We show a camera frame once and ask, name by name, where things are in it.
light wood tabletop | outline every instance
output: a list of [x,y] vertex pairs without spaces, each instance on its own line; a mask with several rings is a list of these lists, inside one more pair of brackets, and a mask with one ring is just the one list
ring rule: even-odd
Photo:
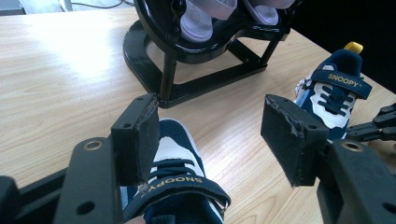
[[[0,18],[0,175],[20,188],[66,167],[82,140],[110,133],[132,100],[146,91],[129,70],[122,41],[138,20],[134,8]],[[261,55],[266,41],[241,38]],[[163,53],[149,55],[162,67]],[[226,223],[320,223],[316,187],[292,188],[260,136],[265,94],[294,99],[294,87],[330,53],[291,31],[267,69],[169,109],[202,154],[208,178],[233,200]],[[239,63],[224,53],[208,63],[179,64],[177,82]],[[373,86],[351,124],[371,121],[395,94]]]

pink shoe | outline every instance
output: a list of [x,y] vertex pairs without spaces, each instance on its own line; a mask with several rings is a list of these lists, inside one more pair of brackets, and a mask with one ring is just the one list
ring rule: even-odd
[[295,0],[243,0],[253,19],[264,25],[277,25],[277,8],[288,8]]
[[187,9],[180,20],[181,36],[201,43],[213,34],[212,18],[226,21],[236,9],[237,0],[186,0]]

navy blue shoe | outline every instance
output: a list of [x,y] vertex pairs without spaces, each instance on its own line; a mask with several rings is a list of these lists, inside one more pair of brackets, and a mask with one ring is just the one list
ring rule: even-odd
[[147,224],[222,224],[230,203],[221,187],[205,177],[187,128],[175,119],[160,120],[160,145],[148,187],[126,206],[124,219],[143,215]]
[[356,99],[367,99],[372,89],[361,77],[361,64],[359,54],[339,49],[295,88],[295,103],[330,129],[330,142],[345,138]]

shoe rack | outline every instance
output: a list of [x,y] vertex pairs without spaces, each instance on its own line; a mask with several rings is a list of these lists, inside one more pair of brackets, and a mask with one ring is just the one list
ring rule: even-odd
[[[213,20],[213,35],[208,41],[190,43],[181,38],[180,30],[185,0],[134,0],[139,21],[124,37],[124,59],[146,91],[157,93],[160,107],[169,108],[264,71],[279,41],[284,41],[290,33],[291,20],[301,2],[297,0],[291,7],[278,10],[279,23],[270,26],[251,19],[240,1],[227,21]],[[259,56],[238,41],[238,37],[269,41],[269,44]],[[146,52],[150,41],[164,53],[163,71]],[[174,83],[177,62],[205,63],[226,50],[241,63],[182,84]]]

black wire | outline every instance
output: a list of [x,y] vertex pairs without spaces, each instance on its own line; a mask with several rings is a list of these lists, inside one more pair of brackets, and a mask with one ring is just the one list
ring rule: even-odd
[[118,6],[121,5],[122,3],[125,3],[125,4],[127,4],[127,5],[129,5],[129,6],[133,6],[133,7],[134,7],[134,3],[128,2],[128,1],[125,1],[125,0],[121,0],[118,4],[116,4],[116,5],[114,5],[114,6],[111,6],[111,7],[99,7],[99,6],[93,6],[93,5],[88,5],[88,4],[84,4],[84,3],[72,3],[72,5],[84,6],[84,7],[96,7],[96,8],[104,8],[104,9],[107,9],[107,8],[118,7]]

